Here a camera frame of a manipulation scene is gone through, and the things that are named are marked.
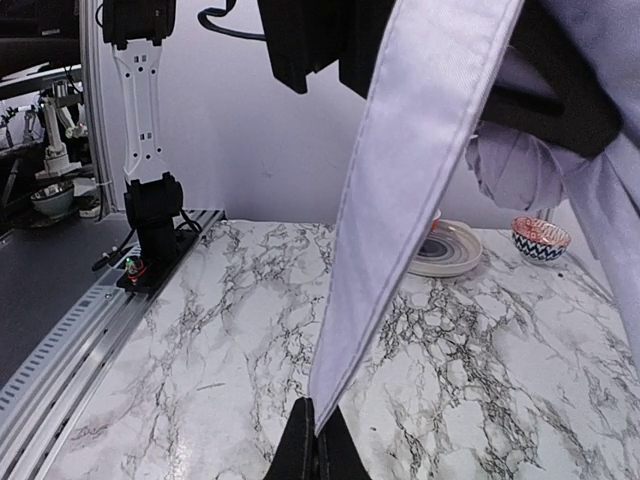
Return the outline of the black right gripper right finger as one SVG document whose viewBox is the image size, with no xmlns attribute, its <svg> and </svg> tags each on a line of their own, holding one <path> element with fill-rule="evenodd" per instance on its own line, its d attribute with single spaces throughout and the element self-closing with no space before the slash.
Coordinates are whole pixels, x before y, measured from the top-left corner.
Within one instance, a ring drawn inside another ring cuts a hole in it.
<svg viewBox="0 0 640 480">
<path fill-rule="evenodd" d="M 372 480 L 356 448 L 339 407 L 319 434 L 321 480 Z"/>
</svg>

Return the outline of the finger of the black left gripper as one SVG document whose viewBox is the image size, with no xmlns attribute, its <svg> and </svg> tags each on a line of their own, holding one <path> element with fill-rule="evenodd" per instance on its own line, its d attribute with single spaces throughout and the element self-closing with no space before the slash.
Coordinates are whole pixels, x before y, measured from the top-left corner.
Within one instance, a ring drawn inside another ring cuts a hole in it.
<svg viewBox="0 0 640 480">
<path fill-rule="evenodd" d="M 622 128 L 589 62 L 534 0 L 522 6 L 481 119 L 586 158 L 599 155 Z"/>
</svg>

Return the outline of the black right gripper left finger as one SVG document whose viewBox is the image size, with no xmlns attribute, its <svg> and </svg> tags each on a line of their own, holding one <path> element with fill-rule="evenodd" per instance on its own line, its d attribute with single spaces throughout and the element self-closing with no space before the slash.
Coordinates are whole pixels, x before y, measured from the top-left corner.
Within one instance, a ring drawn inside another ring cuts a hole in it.
<svg viewBox="0 0 640 480">
<path fill-rule="evenodd" d="M 267 480 L 314 478 L 314 429 L 312 400 L 305 397 L 297 399 L 267 471 Z"/>
</svg>

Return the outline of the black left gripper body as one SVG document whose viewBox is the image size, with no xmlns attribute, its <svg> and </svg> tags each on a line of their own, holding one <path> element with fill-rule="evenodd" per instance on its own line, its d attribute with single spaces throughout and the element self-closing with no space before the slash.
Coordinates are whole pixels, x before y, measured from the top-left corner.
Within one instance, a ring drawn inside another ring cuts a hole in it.
<svg viewBox="0 0 640 480">
<path fill-rule="evenodd" d="M 307 76 L 333 63 L 339 81 L 365 98 L 395 3 L 390 0 L 261 0 L 274 77 L 298 94 Z"/>
</svg>

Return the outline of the lavender folding umbrella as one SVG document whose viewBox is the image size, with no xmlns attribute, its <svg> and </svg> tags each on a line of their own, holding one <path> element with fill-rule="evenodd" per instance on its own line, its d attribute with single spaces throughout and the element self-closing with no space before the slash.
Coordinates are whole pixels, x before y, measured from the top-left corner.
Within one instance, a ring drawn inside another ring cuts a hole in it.
<svg viewBox="0 0 640 480">
<path fill-rule="evenodd" d="M 639 5 L 552 1 L 623 116 L 592 160 L 479 120 L 519 1 L 399 1 L 381 41 L 342 192 L 309 394 L 322 428 L 366 354 L 461 159 L 508 208 L 568 198 L 639 347 Z M 508 175 L 495 182 L 500 168 Z"/>
</svg>

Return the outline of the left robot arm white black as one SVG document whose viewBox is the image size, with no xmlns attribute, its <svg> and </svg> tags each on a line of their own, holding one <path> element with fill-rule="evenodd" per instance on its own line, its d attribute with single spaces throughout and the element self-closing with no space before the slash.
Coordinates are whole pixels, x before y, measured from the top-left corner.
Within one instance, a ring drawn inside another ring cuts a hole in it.
<svg viewBox="0 0 640 480">
<path fill-rule="evenodd" d="M 262 1 L 254 38 L 266 45 L 274 77 L 296 93 L 331 64 L 343 85 L 370 90 L 375 58 L 390 24 L 390 1 Z M 125 207 L 151 259 L 182 249 L 170 230 L 183 190 L 169 172 L 158 137 L 158 70 L 162 43 L 173 32 L 172 1 L 106 1 L 96 15 L 121 79 L 127 129 Z M 540 1 L 523 4 L 509 41 L 519 64 L 547 84 L 540 93 L 513 79 L 498 81 L 483 111 L 510 127 L 584 157 L 601 153 L 620 133 L 621 114 L 593 68 Z"/>
</svg>

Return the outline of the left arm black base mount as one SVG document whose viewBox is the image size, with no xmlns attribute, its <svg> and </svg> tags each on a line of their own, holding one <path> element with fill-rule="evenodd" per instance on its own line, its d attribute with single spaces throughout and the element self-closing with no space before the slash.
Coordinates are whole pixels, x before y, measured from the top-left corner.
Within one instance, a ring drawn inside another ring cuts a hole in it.
<svg viewBox="0 0 640 480">
<path fill-rule="evenodd" d="M 122 250 L 112 249 L 109 254 L 104 253 L 91 269 L 98 272 L 108 267 L 107 276 L 104 277 L 106 285 L 113 283 L 126 292 L 155 294 L 163 288 L 198 238 L 199 235 L 194 232 L 179 231 L 177 254 L 169 260 L 143 260 L 138 244 Z"/>
</svg>

